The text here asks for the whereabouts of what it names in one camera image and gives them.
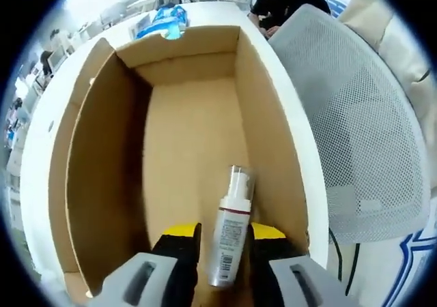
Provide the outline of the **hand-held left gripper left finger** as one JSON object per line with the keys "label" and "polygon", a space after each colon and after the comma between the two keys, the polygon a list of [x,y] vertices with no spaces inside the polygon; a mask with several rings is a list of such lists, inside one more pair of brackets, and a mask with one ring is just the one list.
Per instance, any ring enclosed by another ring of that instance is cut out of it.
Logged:
{"label": "hand-held left gripper left finger", "polygon": [[201,224],[173,226],[103,281],[90,306],[190,306],[198,281]]}

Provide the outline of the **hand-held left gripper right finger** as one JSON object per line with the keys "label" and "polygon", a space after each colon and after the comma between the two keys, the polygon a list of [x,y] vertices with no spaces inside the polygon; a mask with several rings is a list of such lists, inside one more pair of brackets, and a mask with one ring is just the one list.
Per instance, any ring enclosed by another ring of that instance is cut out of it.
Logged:
{"label": "hand-held left gripper right finger", "polygon": [[255,306],[352,305],[341,283],[273,226],[251,223],[249,261]]}

